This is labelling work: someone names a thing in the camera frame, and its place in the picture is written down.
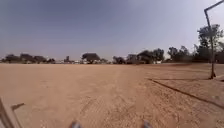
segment sky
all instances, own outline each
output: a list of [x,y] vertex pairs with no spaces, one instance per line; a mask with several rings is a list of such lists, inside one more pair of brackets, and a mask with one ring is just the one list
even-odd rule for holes
[[[0,0],[0,57],[80,59],[198,44],[203,10],[218,0]],[[224,4],[209,12],[224,28]]]

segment tree line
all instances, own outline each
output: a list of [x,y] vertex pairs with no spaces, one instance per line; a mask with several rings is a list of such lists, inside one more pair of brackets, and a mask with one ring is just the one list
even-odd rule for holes
[[[210,35],[214,43],[215,62],[224,64],[224,43],[220,42],[223,37],[223,30],[220,30],[219,24],[211,25],[212,32],[209,32],[208,26],[201,27],[198,32],[198,39],[200,44],[194,45],[194,52],[190,53],[185,46],[180,48],[170,47],[168,50],[169,59],[164,59],[164,50],[157,48],[155,50],[144,50],[138,54],[129,54],[126,58],[120,56],[113,57],[114,64],[151,64],[160,62],[211,62],[211,43]],[[85,60],[88,64],[93,63],[108,63],[109,61],[100,58],[97,53],[84,53],[82,62]],[[15,56],[13,54],[7,55],[2,62],[8,63],[55,63],[53,58],[46,59],[43,56],[32,56],[29,54],[20,54]],[[69,56],[64,59],[65,63],[71,63]]]
[[16,56],[14,54],[6,55],[5,58],[1,60],[5,63],[22,63],[22,64],[28,64],[28,63],[49,63],[54,64],[55,59],[54,58],[45,58],[43,56],[32,56],[27,53],[21,53],[19,56]]

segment pole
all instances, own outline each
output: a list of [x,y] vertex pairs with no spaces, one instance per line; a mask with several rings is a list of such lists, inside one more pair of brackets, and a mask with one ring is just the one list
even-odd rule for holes
[[209,36],[210,36],[210,42],[211,42],[211,47],[212,47],[212,55],[211,55],[212,68],[211,68],[210,79],[213,79],[214,77],[216,77],[216,75],[215,75],[215,71],[214,71],[214,68],[215,68],[215,54],[214,54],[213,34],[212,34],[212,28],[211,28],[211,24],[210,24],[210,20],[209,20],[209,16],[208,16],[208,11],[213,9],[216,6],[220,5],[221,3],[224,3],[224,0],[219,1],[216,4],[206,8],[204,10],[205,16],[206,16],[206,20],[207,20],[207,23],[208,23]]
[[211,68],[211,76],[210,76],[210,79],[213,79],[215,77],[215,71],[214,71],[214,67],[215,67],[215,56],[214,56],[214,44],[213,44],[213,35],[212,35],[212,28],[211,28],[211,24],[210,24],[210,20],[209,20],[209,17],[208,17],[208,12],[207,10],[205,10],[205,16],[206,16],[206,20],[207,20],[207,23],[208,23],[208,29],[209,29],[209,36],[210,36],[210,42],[211,42],[211,48],[212,48],[212,51],[211,51],[211,63],[212,63],[212,68]]

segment dirt field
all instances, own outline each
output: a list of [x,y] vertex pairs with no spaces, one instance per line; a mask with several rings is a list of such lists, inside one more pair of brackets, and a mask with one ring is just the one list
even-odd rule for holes
[[[216,66],[217,75],[224,65]],[[224,128],[224,82],[209,65],[0,64],[0,96],[24,128]]]

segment tree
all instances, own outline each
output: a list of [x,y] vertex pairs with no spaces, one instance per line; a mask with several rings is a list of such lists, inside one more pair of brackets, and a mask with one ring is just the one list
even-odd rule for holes
[[194,55],[194,61],[199,62],[209,62],[211,61],[211,44],[210,44],[210,34],[213,36],[214,49],[216,51],[217,44],[219,39],[223,37],[223,30],[220,30],[220,25],[213,24],[211,25],[212,32],[209,32],[208,26],[204,26],[198,30],[198,39],[200,45],[197,49],[197,52]]
[[66,56],[66,59],[64,59],[64,62],[65,63],[69,63],[70,62],[69,56]]
[[20,59],[24,63],[28,63],[28,62],[34,63],[35,62],[34,57],[32,55],[27,54],[27,53],[21,53],[20,54]]
[[170,47],[169,51],[167,53],[170,55],[170,58],[173,61],[178,61],[179,60],[178,49],[177,48]]
[[192,59],[189,50],[185,46],[181,46],[180,49],[170,47],[168,54],[174,62],[189,62]]
[[123,57],[116,57],[116,56],[114,56],[113,57],[113,63],[114,64],[125,64],[126,61],[125,61],[125,59]]
[[153,63],[155,58],[153,52],[148,50],[140,52],[137,57],[139,61],[144,62],[145,64]]
[[138,57],[136,54],[129,54],[126,59],[127,64],[137,64]]
[[211,46],[210,42],[210,35],[213,36],[213,42],[216,46],[219,39],[223,37],[223,30],[220,30],[219,24],[213,24],[211,25],[212,32],[209,32],[209,27],[204,26],[198,30],[198,39],[200,41],[201,46],[209,48]]
[[34,56],[33,57],[36,63],[45,63],[47,62],[47,59],[43,56]]
[[153,50],[153,54],[154,54],[154,59],[156,61],[162,61],[164,60],[164,50],[158,48],[158,49],[155,49]]
[[85,53],[82,55],[82,59],[86,59],[88,63],[92,64],[96,60],[100,60],[100,57],[96,53]]
[[106,64],[106,63],[108,63],[108,60],[105,59],[105,58],[101,58],[101,59],[100,59],[100,62]]
[[55,64],[55,59],[54,58],[50,58],[47,60],[48,64]]
[[20,58],[14,54],[9,54],[5,57],[4,61],[9,63],[18,63],[20,62]]

